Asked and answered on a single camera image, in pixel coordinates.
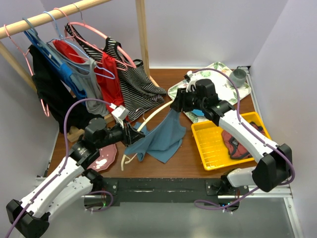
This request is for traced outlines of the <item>cream hanger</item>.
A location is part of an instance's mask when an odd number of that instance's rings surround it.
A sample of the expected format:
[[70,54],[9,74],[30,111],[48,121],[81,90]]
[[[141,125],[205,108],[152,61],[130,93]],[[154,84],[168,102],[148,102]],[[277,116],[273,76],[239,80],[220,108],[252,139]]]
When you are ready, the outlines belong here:
[[[155,110],[153,113],[151,113],[145,120],[144,122],[139,126],[139,128],[137,129],[138,132],[140,132],[142,130],[142,128],[153,118],[155,117],[160,111],[162,111],[163,109],[165,109],[166,107],[170,106],[173,103],[173,101],[170,101],[166,104],[164,104],[163,106],[159,107],[157,110]],[[121,171],[124,171],[124,165],[129,164],[131,161],[133,161],[133,159],[137,156],[137,153],[134,154],[131,158],[129,156],[127,156],[126,154],[124,154],[121,158],[121,163],[120,163],[120,167],[121,167]]]

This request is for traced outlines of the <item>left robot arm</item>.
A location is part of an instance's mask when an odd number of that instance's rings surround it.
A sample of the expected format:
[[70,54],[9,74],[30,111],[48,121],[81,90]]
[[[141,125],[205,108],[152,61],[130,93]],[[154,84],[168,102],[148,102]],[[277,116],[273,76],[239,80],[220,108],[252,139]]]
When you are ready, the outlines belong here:
[[41,237],[61,209],[82,195],[101,192],[101,176],[89,167],[101,148],[117,142],[129,146],[144,136],[125,120],[107,128],[103,119],[92,119],[55,170],[28,195],[7,204],[11,227],[26,238]]

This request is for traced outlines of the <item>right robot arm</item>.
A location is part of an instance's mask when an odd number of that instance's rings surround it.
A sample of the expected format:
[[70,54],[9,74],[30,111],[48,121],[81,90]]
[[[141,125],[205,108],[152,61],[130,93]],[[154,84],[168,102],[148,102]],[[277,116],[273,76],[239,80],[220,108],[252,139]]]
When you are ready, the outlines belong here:
[[287,144],[278,145],[246,122],[233,105],[218,97],[211,80],[200,79],[194,87],[179,88],[170,107],[177,112],[202,111],[206,119],[241,143],[257,163],[255,167],[234,169],[223,175],[220,183],[223,193],[231,195],[243,185],[255,185],[270,192],[295,179],[292,150]]

